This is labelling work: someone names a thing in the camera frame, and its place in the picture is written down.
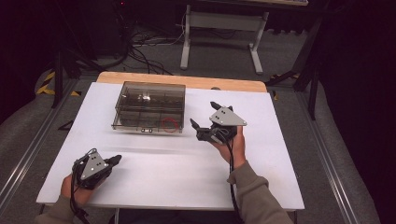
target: person's arm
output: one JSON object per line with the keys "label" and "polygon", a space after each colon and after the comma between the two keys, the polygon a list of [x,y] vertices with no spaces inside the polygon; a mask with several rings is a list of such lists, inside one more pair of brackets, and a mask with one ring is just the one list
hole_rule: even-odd
{"label": "person's arm", "polygon": [[[42,214],[35,218],[35,224],[72,224],[74,213],[70,208],[71,198],[71,180],[69,175],[64,178],[62,183],[61,195],[58,201],[51,207],[46,214]],[[84,206],[91,198],[93,190],[77,189],[74,196],[79,207]]]}
{"label": "person's arm", "polygon": [[[268,189],[268,180],[256,175],[245,157],[243,128],[238,127],[233,143],[233,164],[228,182],[236,184],[239,213],[246,224],[291,224],[286,211]],[[230,152],[227,146],[212,143],[227,162]]]}

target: gray sleeve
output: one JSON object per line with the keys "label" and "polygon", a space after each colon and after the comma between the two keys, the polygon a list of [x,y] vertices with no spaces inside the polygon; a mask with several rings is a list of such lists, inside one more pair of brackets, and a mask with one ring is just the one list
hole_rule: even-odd
{"label": "gray sleeve", "polygon": [[268,189],[268,180],[245,162],[228,179],[236,184],[239,212],[245,224],[292,224],[286,211]]}
{"label": "gray sleeve", "polygon": [[73,217],[70,199],[60,195],[48,213],[35,218],[35,224],[73,224]]}

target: transparent plastic box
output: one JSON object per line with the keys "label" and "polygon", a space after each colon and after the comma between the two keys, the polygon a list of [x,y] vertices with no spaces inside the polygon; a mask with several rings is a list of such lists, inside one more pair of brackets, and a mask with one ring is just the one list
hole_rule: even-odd
{"label": "transparent plastic box", "polygon": [[185,85],[124,82],[112,127],[134,133],[182,133],[185,95]]}

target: white table surface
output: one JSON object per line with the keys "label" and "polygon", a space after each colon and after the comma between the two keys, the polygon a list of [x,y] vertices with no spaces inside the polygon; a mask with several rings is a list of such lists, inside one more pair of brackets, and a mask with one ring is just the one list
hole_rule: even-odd
{"label": "white table surface", "polygon": [[37,197],[55,203],[63,178],[76,159],[95,147],[104,159],[121,154],[120,164],[93,195],[90,205],[163,209],[233,210],[226,182],[229,165],[207,142],[196,139],[190,118],[209,127],[210,101],[232,105],[247,121],[246,155],[258,175],[288,210],[304,209],[289,153],[270,94],[186,89],[182,134],[170,136],[113,130],[121,84],[92,83],[71,131]]}

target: person's hand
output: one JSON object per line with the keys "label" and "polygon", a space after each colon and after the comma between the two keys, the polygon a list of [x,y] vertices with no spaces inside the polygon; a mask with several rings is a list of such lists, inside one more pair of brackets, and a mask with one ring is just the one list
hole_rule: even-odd
{"label": "person's hand", "polygon": [[[72,176],[68,175],[62,183],[61,194],[66,198],[71,198]],[[75,186],[75,200],[80,205],[85,205],[93,195],[93,190],[82,189]]]}
{"label": "person's hand", "polygon": [[[227,145],[221,145],[219,143],[211,143],[220,152],[221,157],[230,163],[230,151]],[[236,169],[246,162],[245,157],[245,136],[243,134],[243,127],[237,127],[237,134],[230,142],[230,146],[233,148],[233,167]]]}

